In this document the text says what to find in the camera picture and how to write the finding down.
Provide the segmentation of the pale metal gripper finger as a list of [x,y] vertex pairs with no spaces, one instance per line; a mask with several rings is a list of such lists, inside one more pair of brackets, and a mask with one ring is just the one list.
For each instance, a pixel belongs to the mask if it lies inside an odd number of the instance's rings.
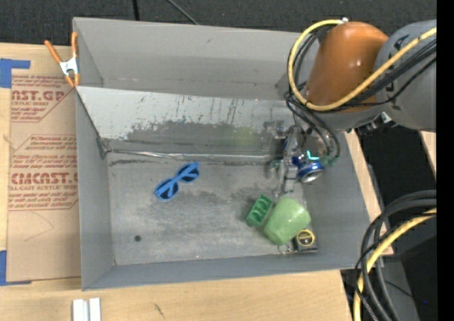
[[295,167],[285,169],[282,177],[282,192],[283,193],[293,192],[296,180],[297,169]]
[[282,160],[274,159],[265,166],[265,175],[268,179],[279,180]]

